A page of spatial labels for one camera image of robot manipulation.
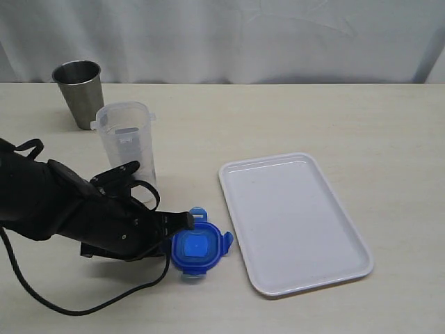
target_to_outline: clear plastic cup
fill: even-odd
[[[152,114],[139,102],[118,102],[107,104],[91,122],[91,130],[96,129],[102,139],[111,167],[130,161],[139,161],[140,168],[135,173],[137,180],[149,182],[156,188],[156,173],[152,148]],[[154,199],[146,189],[138,186],[132,195],[141,202]]]

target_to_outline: white plastic tray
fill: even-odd
[[[250,282],[262,294],[372,271],[368,247],[309,155],[232,162],[219,175]]]

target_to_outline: blue lid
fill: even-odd
[[[173,236],[172,262],[186,275],[204,275],[229,251],[234,237],[230,232],[221,235],[219,229],[207,221],[207,212],[194,207],[195,229],[184,230]]]

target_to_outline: stainless steel cup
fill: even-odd
[[[76,124],[90,129],[96,112],[104,106],[100,66],[93,61],[70,61],[53,71],[53,80],[70,108]]]

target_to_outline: table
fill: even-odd
[[[271,301],[251,288],[234,242],[200,284],[171,269],[159,286],[71,318],[37,304],[0,250],[0,333],[445,333],[445,86],[105,84],[104,97],[156,114],[161,209],[202,206],[222,231],[233,231],[217,177],[224,163],[310,153],[370,246],[374,271]],[[40,161],[87,179],[108,168],[99,136],[76,128],[55,84],[3,83],[0,101],[0,136],[41,138]],[[62,237],[9,235],[32,286],[66,308],[97,305],[162,267],[85,259]]]

